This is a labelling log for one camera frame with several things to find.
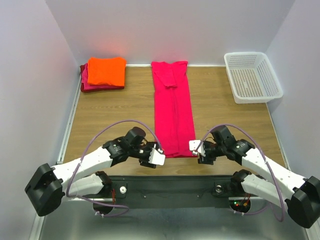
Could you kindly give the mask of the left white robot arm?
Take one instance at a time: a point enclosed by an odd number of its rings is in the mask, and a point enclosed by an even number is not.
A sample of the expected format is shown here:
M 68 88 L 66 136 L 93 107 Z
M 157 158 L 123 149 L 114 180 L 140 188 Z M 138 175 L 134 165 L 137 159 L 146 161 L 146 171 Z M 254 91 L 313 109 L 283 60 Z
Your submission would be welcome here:
M 24 189 L 37 215 L 49 215 L 67 197 L 108 196 L 111 182 L 101 170 L 123 163 L 129 157 L 138 159 L 144 167 L 162 166 L 166 158 L 164 151 L 156 141 L 143 143 L 145 136 L 144 130 L 133 127 L 125 136 L 109 140 L 85 156 L 54 166 L 40 165 Z

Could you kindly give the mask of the crimson t shirt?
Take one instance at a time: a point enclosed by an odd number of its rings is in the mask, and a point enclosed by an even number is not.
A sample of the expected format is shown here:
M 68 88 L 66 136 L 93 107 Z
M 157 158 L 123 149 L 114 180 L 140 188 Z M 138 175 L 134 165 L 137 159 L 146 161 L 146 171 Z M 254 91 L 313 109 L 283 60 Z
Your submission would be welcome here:
M 189 141 L 196 139 L 187 61 L 151 63 L 154 126 L 167 158 L 192 158 Z

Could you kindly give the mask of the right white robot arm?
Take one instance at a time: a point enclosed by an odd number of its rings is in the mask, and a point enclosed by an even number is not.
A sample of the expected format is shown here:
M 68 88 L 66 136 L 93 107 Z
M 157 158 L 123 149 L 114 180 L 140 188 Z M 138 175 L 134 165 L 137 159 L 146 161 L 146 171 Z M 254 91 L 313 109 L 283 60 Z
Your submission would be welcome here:
M 230 125 L 214 126 L 207 133 L 213 141 L 189 141 L 189 150 L 199 164 L 213 165 L 218 157 L 238 163 L 244 168 L 231 178 L 230 189 L 235 195 L 258 196 L 281 208 L 283 214 L 299 226 L 309 229 L 320 217 L 320 180 L 296 174 L 268 158 L 253 140 L 237 140 Z

